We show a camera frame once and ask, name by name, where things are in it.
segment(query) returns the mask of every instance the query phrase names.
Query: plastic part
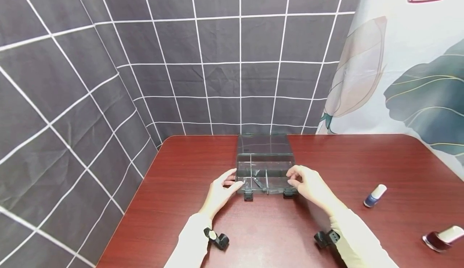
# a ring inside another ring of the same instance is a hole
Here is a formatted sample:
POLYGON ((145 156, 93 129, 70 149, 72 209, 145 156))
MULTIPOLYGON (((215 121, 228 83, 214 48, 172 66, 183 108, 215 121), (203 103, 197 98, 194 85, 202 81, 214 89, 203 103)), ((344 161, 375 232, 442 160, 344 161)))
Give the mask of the plastic part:
POLYGON ((243 199, 246 202, 252 202, 253 201, 253 190, 252 189, 245 189, 243 191, 243 199))
POLYGON ((225 250, 229 246, 229 237, 225 234, 220 234, 219 236, 215 231, 210 228, 204 229, 205 236, 208 237, 209 241, 214 244, 219 250, 225 250))
POLYGON ((285 134, 242 134, 237 144, 236 180, 244 182, 238 191, 258 194, 282 194, 292 188, 287 171, 295 158, 285 134))
POLYGON ((375 188, 375 190, 371 192, 371 195, 373 198, 379 199, 386 191, 387 187, 385 185, 380 184, 375 188))
POLYGON ((452 226, 443 232, 440 232, 437 236, 443 242, 451 244, 458 240, 460 237, 464 236, 464 229, 459 226, 452 226))
POLYGON ((324 249, 329 245, 337 243, 338 240, 340 240, 340 235, 334 230, 330 230, 327 234, 320 231, 314 235, 314 239, 316 240, 317 246, 320 249, 324 249))
POLYGON ((285 188, 284 189, 284 198, 293 198, 296 195, 296 188, 285 188))

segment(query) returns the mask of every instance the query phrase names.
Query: dark gray fabric backdrop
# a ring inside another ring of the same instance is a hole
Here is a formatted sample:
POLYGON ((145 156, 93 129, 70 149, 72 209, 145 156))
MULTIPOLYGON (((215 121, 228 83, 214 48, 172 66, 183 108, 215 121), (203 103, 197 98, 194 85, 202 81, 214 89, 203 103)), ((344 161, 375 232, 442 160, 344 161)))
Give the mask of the dark gray fabric backdrop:
POLYGON ((314 134, 358 0, 0 0, 0 267, 95 267, 172 135, 314 134))

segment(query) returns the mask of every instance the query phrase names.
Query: black plastic bracket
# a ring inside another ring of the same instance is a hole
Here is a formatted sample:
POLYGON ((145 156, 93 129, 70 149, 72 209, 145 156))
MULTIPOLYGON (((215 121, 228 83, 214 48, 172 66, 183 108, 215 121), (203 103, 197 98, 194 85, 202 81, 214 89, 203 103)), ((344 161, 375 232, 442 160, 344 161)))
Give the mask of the black plastic bracket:
POLYGON ((204 229, 205 236, 208 237, 209 241, 214 244, 219 250, 225 250, 229 246, 229 237, 225 234, 220 234, 219 236, 215 231, 210 228, 204 229))
POLYGON ((243 191, 243 198, 246 202, 253 201, 253 190, 252 189, 244 189, 243 191))
POLYGON ((284 188, 284 198, 293 198, 296 193, 296 188, 284 188))
POLYGON ((331 244, 337 243, 338 240, 340 240, 340 235, 334 230, 330 230, 327 234, 320 231, 314 235, 314 239, 316 240, 317 246, 320 249, 324 249, 331 244))

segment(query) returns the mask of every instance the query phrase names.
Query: red wooden table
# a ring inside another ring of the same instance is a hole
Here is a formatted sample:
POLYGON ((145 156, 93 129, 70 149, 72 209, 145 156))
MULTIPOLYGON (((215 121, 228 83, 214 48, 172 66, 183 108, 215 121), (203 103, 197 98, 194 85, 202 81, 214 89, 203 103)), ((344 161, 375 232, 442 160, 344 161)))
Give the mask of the red wooden table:
MULTIPOLYGON (((296 163, 320 172, 401 268, 464 267, 464 241, 446 253, 421 236, 464 226, 464 183, 425 146, 404 135, 289 136, 296 163), (373 209, 363 200, 379 183, 388 191, 373 209)), ((237 136, 173 136, 165 141, 98 268, 163 267, 187 219, 201 207, 211 181, 235 165, 237 136)), ((214 219, 230 238, 212 247, 203 267, 339 267, 319 251, 319 230, 300 200, 255 195, 232 198, 214 219)))

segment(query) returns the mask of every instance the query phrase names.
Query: nail polish bottle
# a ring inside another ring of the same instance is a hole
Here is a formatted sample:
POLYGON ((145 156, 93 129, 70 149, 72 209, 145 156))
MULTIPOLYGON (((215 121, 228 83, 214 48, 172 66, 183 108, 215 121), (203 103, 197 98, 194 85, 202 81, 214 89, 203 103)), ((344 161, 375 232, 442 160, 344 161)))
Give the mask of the nail polish bottle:
POLYGON ((383 195, 383 193, 387 190, 385 185, 378 185, 370 195, 367 196, 366 200, 364 200, 364 205, 368 208, 372 208, 383 195))
POLYGON ((422 236, 422 240, 427 246, 439 253, 445 252, 452 247, 452 243, 464 236, 464 229, 452 226, 443 232, 430 232, 422 236))

